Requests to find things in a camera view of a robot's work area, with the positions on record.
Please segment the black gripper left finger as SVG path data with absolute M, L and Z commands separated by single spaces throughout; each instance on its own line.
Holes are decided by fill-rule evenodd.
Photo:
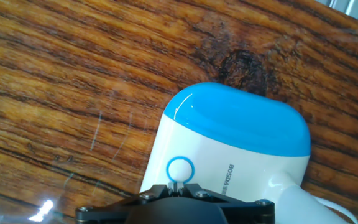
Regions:
M 97 207 L 80 206 L 75 210 L 76 224 L 125 223 L 133 208 L 172 196 L 167 185 L 153 185 L 150 189 L 110 205 Z

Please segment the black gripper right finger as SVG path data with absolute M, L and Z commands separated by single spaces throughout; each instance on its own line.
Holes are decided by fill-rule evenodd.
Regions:
M 274 224 L 275 204 L 267 199 L 243 202 L 198 184 L 176 183 L 176 196 L 195 199 L 217 205 L 228 223 Z

